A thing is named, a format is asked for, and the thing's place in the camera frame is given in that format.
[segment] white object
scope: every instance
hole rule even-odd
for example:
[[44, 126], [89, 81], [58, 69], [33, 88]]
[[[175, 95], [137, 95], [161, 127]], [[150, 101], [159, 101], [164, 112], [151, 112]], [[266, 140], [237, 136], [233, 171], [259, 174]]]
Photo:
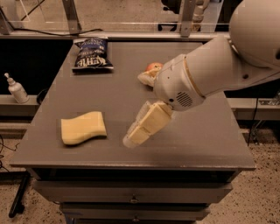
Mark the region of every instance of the white object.
[[126, 147], [134, 148], [164, 128], [171, 119], [172, 110], [166, 103], [158, 101], [151, 104], [147, 101], [141, 107], [136, 121], [132, 123], [122, 142]]
[[206, 97], [271, 81], [280, 74], [280, 1], [244, 0], [230, 21], [230, 37], [219, 36], [164, 64], [154, 93], [182, 111]]
[[154, 87], [155, 79], [158, 75], [158, 71], [160, 71], [161, 66], [157, 66], [150, 71], [145, 71], [140, 73], [137, 78], [144, 84], [150, 87]]
[[14, 96], [18, 103], [28, 102], [29, 96], [26, 93], [24, 87], [19, 83], [14, 81], [8, 73], [5, 73], [4, 76], [7, 78], [9, 83], [9, 91]]

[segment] sponge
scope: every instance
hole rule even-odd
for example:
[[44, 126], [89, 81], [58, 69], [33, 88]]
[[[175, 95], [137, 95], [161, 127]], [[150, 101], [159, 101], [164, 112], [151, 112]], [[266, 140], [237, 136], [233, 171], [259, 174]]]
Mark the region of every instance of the sponge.
[[73, 119], [61, 119], [64, 144], [80, 144], [91, 137], [106, 136], [102, 112], [94, 111]]

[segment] blue chip bag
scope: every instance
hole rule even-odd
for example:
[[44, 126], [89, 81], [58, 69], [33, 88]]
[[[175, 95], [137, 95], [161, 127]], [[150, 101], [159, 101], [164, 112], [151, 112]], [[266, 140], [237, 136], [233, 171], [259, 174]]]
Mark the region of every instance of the blue chip bag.
[[108, 43], [105, 38], [76, 39], [73, 43], [80, 48], [73, 72], [86, 72], [96, 68], [113, 69], [107, 59]]

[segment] white spray bottle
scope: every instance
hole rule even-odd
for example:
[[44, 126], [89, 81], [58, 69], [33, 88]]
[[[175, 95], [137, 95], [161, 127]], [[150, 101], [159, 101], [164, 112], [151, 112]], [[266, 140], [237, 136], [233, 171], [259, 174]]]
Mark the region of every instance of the white spray bottle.
[[7, 78], [7, 81], [9, 82], [9, 91], [10, 93], [15, 97], [16, 101], [19, 103], [24, 103], [29, 100], [29, 96], [26, 93], [25, 89], [23, 86], [15, 82], [8, 73], [5, 73], [4, 76]]

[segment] gray drawer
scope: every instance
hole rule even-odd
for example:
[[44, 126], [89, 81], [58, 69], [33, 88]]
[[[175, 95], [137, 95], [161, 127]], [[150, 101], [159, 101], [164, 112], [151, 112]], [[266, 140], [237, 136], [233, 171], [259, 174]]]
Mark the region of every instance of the gray drawer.
[[61, 212], [69, 218], [128, 221], [201, 221], [209, 214], [203, 206], [124, 205], [124, 204], [61, 204]]
[[222, 183], [36, 181], [34, 189], [50, 201], [114, 203], [218, 203], [231, 190]]

